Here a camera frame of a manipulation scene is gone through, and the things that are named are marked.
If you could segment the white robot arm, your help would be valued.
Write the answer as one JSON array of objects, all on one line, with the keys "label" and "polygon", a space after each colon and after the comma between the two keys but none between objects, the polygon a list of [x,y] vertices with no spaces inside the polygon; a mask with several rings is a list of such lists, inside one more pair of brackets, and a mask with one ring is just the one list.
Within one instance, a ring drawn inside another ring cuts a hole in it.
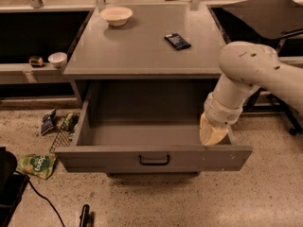
[{"label": "white robot arm", "polygon": [[200,141],[218,144],[235,124],[248,97],[262,88],[303,113],[303,69],[280,61],[270,46],[227,44],[220,53],[222,74],[208,94],[200,120]]}]

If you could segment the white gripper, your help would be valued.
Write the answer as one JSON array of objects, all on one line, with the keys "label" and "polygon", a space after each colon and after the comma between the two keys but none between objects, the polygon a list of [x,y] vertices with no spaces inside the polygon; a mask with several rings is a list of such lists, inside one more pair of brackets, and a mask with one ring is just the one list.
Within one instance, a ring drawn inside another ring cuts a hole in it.
[{"label": "white gripper", "polygon": [[204,103],[204,113],[200,119],[200,141],[204,146],[214,146],[228,134],[225,125],[235,124],[242,113],[242,108],[230,109],[223,106],[210,93]]}]

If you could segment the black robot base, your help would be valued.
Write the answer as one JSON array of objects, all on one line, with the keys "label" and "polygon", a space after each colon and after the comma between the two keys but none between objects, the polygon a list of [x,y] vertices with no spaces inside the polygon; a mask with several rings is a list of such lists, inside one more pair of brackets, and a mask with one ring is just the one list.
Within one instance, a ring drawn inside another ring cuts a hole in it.
[{"label": "black robot base", "polygon": [[29,177],[15,174],[17,159],[5,147],[0,148],[0,227],[8,227],[20,203]]}]

